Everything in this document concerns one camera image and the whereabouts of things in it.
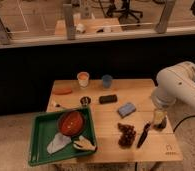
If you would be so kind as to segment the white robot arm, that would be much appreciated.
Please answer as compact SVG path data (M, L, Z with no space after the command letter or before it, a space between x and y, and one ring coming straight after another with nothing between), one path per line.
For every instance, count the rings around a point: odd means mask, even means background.
M156 76L157 87L151 94L155 106L152 127L166 127L166 110L179 99L195 109L195 64L178 63L160 70Z

